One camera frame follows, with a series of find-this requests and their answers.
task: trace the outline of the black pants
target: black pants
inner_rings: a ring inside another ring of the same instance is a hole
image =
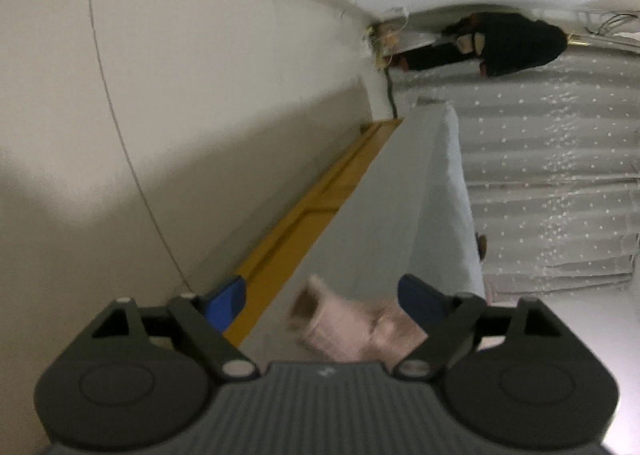
[[[451,63],[472,60],[472,52],[462,54],[454,44],[427,45],[400,53],[409,64],[409,70],[425,70],[442,67]]]

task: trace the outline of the yellow wooden board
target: yellow wooden board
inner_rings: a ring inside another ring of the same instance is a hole
[[[370,125],[238,267],[246,280],[246,306],[225,332],[231,344],[249,334],[400,123]]]

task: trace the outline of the black jacket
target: black jacket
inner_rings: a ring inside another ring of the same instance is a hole
[[[487,76],[502,76],[545,65],[567,48],[562,29],[517,13],[476,13],[460,20],[443,34],[484,34],[480,58]]]

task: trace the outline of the white logo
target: white logo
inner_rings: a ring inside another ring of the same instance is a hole
[[[318,371],[318,375],[321,375],[322,377],[331,377],[335,372],[336,371],[333,367],[325,367]]]

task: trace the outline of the curtain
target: curtain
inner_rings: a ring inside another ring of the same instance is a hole
[[[494,301],[626,285],[640,233],[640,56],[571,48],[485,79],[477,62],[394,74],[399,106],[446,100],[460,118]]]

